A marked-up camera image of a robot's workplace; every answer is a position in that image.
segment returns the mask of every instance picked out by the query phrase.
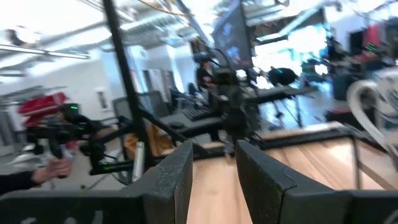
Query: ceiling light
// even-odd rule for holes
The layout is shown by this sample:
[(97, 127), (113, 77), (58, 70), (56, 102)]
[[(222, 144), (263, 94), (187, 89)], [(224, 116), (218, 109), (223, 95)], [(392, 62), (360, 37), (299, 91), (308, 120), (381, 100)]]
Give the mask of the ceiling light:
[(13, 52), (28, 53), (28, 54), (45, 54), (45, 50), (30, 49), (26, 47), (15, 47), (10, 45), (0, 45), (0, 50), (8, 50)]
[(17, 32), (16, 34), (18, 39), (25, 43), (34, 44), (40, 40), (39, 34), (27, 29), (26, 27), (17, 26), (14, 30)]
[(276, 38), (279, 38), (279, 37), (282, 37), (282, 36), (279, 33), (276, 33), (276, 34), (269, 34), (269, 35), (265, 35), (265, 36), (262, 36), (262, 37), (258, 37), (257, 40), (258, 41), (265, 41), (265, 40), (276, 39)]
[(81, 55), (81, 54), (68, 54), (68, 53), (61, 53), (61, 52), (47, 52), (51, 56), (56, 57), (67, 57), (67, 58), (79, 58), (79, 59), (88, 59), (88, 55)]

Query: computer monitor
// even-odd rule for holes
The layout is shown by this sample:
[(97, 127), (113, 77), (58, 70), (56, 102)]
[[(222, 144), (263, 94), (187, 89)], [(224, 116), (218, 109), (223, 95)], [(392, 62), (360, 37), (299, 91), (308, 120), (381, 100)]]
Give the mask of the computer monitor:
[[(225, 54), (232, 69), (253, 67), (246, 18), (240, 0), (233, 0), (228, 12), (217, 22), (211, 36), (214, 39), (215, 48)], [(219, 52), (215, 52), (215, 55), (220, 65), (228, 64)]]

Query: black pole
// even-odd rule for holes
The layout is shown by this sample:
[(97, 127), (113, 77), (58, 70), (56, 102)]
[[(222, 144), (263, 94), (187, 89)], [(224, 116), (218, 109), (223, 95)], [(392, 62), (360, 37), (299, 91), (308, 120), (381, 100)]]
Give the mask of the black pole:
[(116, 10), (114, 8), (113, 0), (103, 0), (103, 5), (106, 14), (107, 24), (109, 30), (112, 33), (112, 42), (114, 45), (116, 56), (118, 58), (119, 70), (123, 79), (124, 90), (126, 91), (129, 109), (131, 110), (131, 117), (133, 118), (135, 124), (135, 130), (137, 130), (136, 134), (138, 139), (145, 144), (145, 167), (152, 166), (154, 162), (154, 157), (150, 151), (150, 145), (148, 135), (146, 133), (144, 120), (142, 118), (141, 112), (138, 109), (139, 100), (136, 90), (134, 89), (134, 85), (132, 84), (130, 68), (127, 63), (127, 57), (124, 51), (124, 46), (119, 31), (120, 24), (118, 16), (116, 14)]

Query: hand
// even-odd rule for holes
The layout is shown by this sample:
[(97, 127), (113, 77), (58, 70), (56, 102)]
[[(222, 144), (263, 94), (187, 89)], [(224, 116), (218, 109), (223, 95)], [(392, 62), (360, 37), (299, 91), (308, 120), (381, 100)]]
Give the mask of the hand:
[(209, 87), (209, 88), (214, 88), (214, 87), (216, 87), (216, 85), (215, 85), (214, 83), (207, 83), (206, 85), (207, 85), (207, 87)]
[(34, 171), (32, 180), (40, 185), (54, 177), (68, 176), (71, 170), (72, 163), (69, 159), (52, 159), (47, 167), (39, 168)]
[(203, 81), (205, 81), (205, 82), (211, 82), (211, 78), (210, 78), (210, 77), (203, 77)]

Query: wooden board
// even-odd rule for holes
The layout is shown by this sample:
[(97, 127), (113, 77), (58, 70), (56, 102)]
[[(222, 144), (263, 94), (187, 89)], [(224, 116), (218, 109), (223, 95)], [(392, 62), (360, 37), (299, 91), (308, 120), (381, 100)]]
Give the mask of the wooden board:
[[(340, 124), (323, 124), (291, 131), (292, 135), (321, 131)], [(289, 130), (272, 135), (288, 136)], [(360, 144), (360, 150), (368, 146)], [(271, 149), (268, 155), (333, 189), (353, 189), (354, 169), (349, 139), (325, 141)], [(361, 172), (364, 189), (383, 189), (378, 182)], [(188, 211), (189, 224), (252, 223), (246, 206), (234, 159), (207, 159), (193, 163), (193, 185)]]
[(386, 190), (398, 189), (398, 173), (388, 154), (360, 142), (359, 160), (361, 170)]

